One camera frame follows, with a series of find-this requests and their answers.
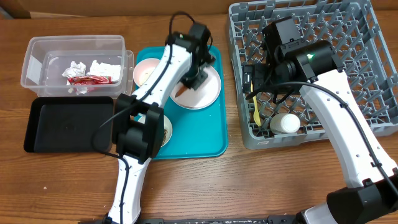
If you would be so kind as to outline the white bowl with food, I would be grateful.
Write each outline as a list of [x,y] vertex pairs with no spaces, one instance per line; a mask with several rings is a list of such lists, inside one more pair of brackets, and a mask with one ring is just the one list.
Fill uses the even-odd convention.
[[[145,116],[136,116],[135,120],[139,123],[145,123]],[[165,146],[172,136],[172,124],[168,117],[164,116],[164,138],[161,147]]]

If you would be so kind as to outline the red foil wrapper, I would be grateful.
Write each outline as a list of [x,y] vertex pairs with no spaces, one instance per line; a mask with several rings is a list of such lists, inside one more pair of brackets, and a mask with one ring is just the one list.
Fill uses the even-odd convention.
[[69,85],[105,85],[112,84],[109,76],[82,76],[68,79]]

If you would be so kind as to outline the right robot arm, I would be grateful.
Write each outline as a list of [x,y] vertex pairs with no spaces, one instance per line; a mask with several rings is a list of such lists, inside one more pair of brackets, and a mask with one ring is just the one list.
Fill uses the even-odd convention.
[[343,64],[326,40],[264,44],[268,77],[259,92],[294,94],[309,104],[338,156],[346,186],[320,205],[298,212],[297,223],[367,223],[397,211],[397,164],[359,109]]

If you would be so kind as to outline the yellow plastic spoon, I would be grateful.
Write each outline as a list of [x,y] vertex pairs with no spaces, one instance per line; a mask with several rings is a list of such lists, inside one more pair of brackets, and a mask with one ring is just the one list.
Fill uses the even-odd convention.
[[259,109],[258,109],[258,105],[257,105],[256,96],[253,96],[252,100],[253,100],[253,104],[254,104],[253,120],[256,123],[256,125],[258,127],[260,127],[261,126],[261,119],[260,119],[260,115],[259,115]]

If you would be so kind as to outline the white plastic cup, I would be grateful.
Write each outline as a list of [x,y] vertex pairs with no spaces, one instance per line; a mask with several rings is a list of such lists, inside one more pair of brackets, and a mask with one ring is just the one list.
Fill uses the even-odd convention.
[[282,113],[272,117],[270,129],[274,134],[289,134],[296,133],[300,125],[298,116],[291,113]]

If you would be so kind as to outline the orange carrot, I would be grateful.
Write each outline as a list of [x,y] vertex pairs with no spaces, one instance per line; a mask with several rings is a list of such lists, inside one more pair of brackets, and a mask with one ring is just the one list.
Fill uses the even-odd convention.
[[176,92],[175,97],[179,97],[181,94],[183,94],[187,90],[188,90],[188,88],[186,86],[182,85],[181,88]]

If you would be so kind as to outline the white napkin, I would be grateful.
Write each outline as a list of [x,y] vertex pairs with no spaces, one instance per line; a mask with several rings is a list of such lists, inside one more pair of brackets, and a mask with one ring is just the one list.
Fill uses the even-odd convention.
[[[112,79],[112,84],[117,83],[121,76],[121,66],[111,65],[108,63],[98,63],[97,60],[93,60],[90,70],[86,71],[86,65],[82,62],[76,63],[72,61],[70,66],[62,73],[63,77],[68,79],[72,77],[82,76],[109,76]],[[96,89],[96,87],[88,87],[88,85],[71,85],[68,89],[69,93],[76,93],[77,95],[86,94]]]

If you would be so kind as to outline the brown food scrap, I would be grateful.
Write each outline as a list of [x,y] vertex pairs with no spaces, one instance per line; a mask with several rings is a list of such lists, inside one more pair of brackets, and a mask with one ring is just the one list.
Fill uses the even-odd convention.
[[164,129],[164,137],[163,137],[163,141],[162,141],[162,146],[164,146],[167,143],[168,140],[169,140],[168,130]]

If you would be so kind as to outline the white bowl with residue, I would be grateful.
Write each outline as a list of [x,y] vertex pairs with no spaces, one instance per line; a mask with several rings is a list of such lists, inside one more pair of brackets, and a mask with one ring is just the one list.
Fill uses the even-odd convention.
[[159,62],[160,60],[157,58],[147,58],[140,61],[133,71],[134,83],[138,87],[141,87],[155,70],[156,66],[158,66]]

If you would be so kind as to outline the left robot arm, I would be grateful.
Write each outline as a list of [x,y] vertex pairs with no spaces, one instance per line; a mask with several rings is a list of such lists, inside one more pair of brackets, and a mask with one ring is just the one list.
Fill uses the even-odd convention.
[[141,191],[150,161],[158,154],[164,138],[164,106],[181,83],[198,90],[207,75],[205,65],[213,38],[204,34],[169,34],[160,63],[142,86],[131,95],[119,95],[113,123],[112,142],[119,162],[113,205],[105,223],[135,223],[141,213]]

